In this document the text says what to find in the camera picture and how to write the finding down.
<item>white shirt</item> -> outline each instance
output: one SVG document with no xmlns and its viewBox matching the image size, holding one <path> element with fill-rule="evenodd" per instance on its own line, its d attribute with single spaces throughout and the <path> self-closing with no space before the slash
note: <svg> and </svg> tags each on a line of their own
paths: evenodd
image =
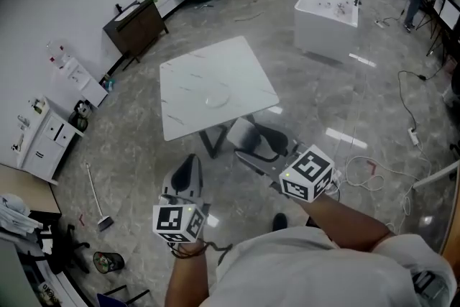
<svg viewBox="0 0 460 307">
<path fill-rule="evenodd" d="M 412 277 L 424 270 L 436 276 L 431 301 L 414 291 Z M 449 306 L 455 290 L 447 261 L 418 235 L 391 237 L 364 253 L 339 249 L 322 230 L 303 226 L 236 246 L 201 306 Z"/>
</svg>

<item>foot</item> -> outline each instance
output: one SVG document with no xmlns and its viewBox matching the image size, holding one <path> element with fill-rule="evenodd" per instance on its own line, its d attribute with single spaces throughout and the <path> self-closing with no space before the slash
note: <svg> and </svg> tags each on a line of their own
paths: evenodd
<svg viewBox="0 0 460 307">
<path fill-rule="evenodd" d="M 288 218 L 282 213 L 278 213 L 273 218 L 272 232 L 286 229 L 288 227 Z"/>
</svg>

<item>marble tabletop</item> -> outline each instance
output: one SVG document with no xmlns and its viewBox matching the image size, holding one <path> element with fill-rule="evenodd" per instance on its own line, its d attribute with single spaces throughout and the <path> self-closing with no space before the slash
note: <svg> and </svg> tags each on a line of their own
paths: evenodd
<svg viewBox="0 0 460 307">
<path fill-rule="evenodd" d="M 160 66 L 166 141 L 280 102 L 242 36 L 184 54 Z"/>
</svg>

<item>white bathtub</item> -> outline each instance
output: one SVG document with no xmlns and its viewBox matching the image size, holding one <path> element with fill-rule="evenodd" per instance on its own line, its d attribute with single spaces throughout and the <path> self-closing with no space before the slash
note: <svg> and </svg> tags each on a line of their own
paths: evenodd
<svg viewBox="0 0 460 307">
<path fill-rule="evenodd" d="M 358 27 L 354 0 L 299 0 L 295 5 L 294 45 L 344 62 Z"/>
</svg>

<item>gray floor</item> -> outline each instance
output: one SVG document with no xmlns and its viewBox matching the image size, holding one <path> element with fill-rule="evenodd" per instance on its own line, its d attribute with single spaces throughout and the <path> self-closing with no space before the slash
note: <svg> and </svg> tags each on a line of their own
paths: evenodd
<svg viewBox="0 0 460 307">
<path fill-rule="evenodd" d="M 142 63 L 118 74 L 114 91 L 91 117 L 85 137 L 68 157 L 60 185 L 54 188 L 64 223 L 75 224 L 75 236 L 91 243 L 90 249 L 81 252 L 91 274 L 71 270 L 90 299 L 94 300 L 97 292 L 128 284 L 130 295 L 151 290 L 137 305 L 163 305 L 174 259 L 165 243 L 152 233 L 152 205 L 157 202 L 164 174 L 190 152 L 201 158 L 204 198 L 212 203 L 211 213 L 220 221 L 216 228 L 206 226 L 206 239 L 224 246 L 263 234 L 279 211 L 287 214 L 291 226 L 304 225 L 307 219 L 292 201 L 269 189 L 267 180 L 242 166 L 228 142 L 219 157 L 211 160 L 197 134 L 164 141 L 159 65 L 186 52 L 244 35 L 278 93 L 282 109 L 281 114 L 258 113 L 257 121 L 281 124 L 307 145 L 318 145 L 334 158 L 341 172 L 347 158 L 362 155 L 418 178 L 427 174 L 428 164 L 419 159 L 420 151 L 408 136 L 412 121 L 399 98 L 397 72 L 407 69 L 430 75 L 437 70 L 437 53 L 425 56 L 431 43 L 429 27 L 409 35 L 400 23 L 390 20 L 391 26 L 381 29 L 374 24 L 376 17 L 397 17 L 405 1 L 362 0 L 354 53 L 377 67 L 352 58 L 338 63 L 303 55 L 293 46 L 296 1 L 215 0 L 209 3 L 213 7 L 202 9 L 186 5 L 167 20 L 170 34 L 161 37 Z M 251 21 L 235 22 L 260 12 L 264 13 Z M 458 140 L 458 133 L 440 95 L 449 77 L 441 71 L 426 83 L 413 75 L 402 75 L 401 79 L 406 104 L 417 119 L 419 138 L 433 171 L 452 163 L 449 143 Z M 350 136 L 356 128 L 356 138 L 366 142 L 367 149 L 325 135 L 327 128 Z M 104 213 L 115 221 L 103 233 L 96 231 L 98 214 L 85 162 L 91 165 Z M 363 182 L 371 169 L 365 159 L 357 159 L 349 165 L 349 180 Z M 376 174 L 384 175 L 385 182 L 375 179 L 369 185 L 383 186 L 382 190 L 369 192 L 344 183 L 341 201 L 384 223 L 396 224 L 397 230 L 404 217 L 404 193 L 414 180 L 382 168 L 377 168 Z M 445 232 L 453 187 L 448 182 L 431 188 L 413 206 L 417 216 L 425 210 L 437 215 L 431 224 L 436 225 L 434 230 L 425 232 L 433 248 L 439 248 Z M 81 214 L 84 226 L 78 220 Z M 419 232 L 419 226 L 417 219 L 407 220 L 401 231 Z M 126 267 L 118 273 L 98 274 L 91 265 L 96 250 L 119 252 Z M 208 251 L 207 257 L 213 284 L 219 255 Z"/>
</svg>

